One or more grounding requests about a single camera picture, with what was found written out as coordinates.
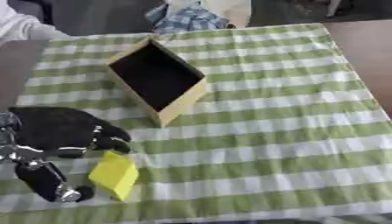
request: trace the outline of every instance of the green striped tablecloth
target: green striped tablecloth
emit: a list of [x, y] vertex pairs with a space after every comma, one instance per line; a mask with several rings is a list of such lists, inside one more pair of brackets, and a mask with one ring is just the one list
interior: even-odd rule
[[[18, 105], [83, 109], [133, 137], [126, 203], [46, 203], [0, 171], [0, 223], [265, 220], [392, 212], [392, 126], [322, 24], [157, 36], [206, 74], [209, 94], [165, 129], [103, 72], [149, 34], [53, 41]], [[87, 182], [99, 154], [57, 160]]]

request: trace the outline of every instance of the plaid shirt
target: plaid shirt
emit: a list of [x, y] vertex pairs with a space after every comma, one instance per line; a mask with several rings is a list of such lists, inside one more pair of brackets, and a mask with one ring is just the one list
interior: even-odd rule
[[166, 34], [174, 32], [191, 32], [200, 30], [224, 29], [228, 20], [218, 17], [211, 11], [204, 9], [199, 4], [185, 7], [182, 10], [166, 17], [168, 4], [163, 4], [146, 14], [154, 24], [155, 33]]

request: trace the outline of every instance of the white sleeve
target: white sleeve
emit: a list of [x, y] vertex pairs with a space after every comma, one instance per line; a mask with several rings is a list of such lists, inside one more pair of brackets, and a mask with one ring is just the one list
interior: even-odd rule
[[16, 13], [7, 0], [0, 0], [0, 44], [24, 39], [65, 39], [54, 26], [41, 24], [35, 17]]

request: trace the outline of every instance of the wooden table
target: wooden table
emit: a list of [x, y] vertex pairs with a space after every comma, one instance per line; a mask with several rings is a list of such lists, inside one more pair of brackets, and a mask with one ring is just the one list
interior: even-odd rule
[[[392, 117], [392, 20], [325, 26]], [[46, 41], [18, 41], [0, 48], [0, 111], [15, 102], [45, 45]]]
[[392, 118], [392, 20], [331, 23], [325, 26]]

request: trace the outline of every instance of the yellow sponge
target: yellow sponge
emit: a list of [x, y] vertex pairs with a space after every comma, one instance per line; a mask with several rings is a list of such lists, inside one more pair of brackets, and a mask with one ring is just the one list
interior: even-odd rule
[[103, 160], [93, 169], [88, 178], [98, 186], [110, 191], [119, 200], [126, 200], [139, 173], [135, 163], [127, 157], [105, 151]]

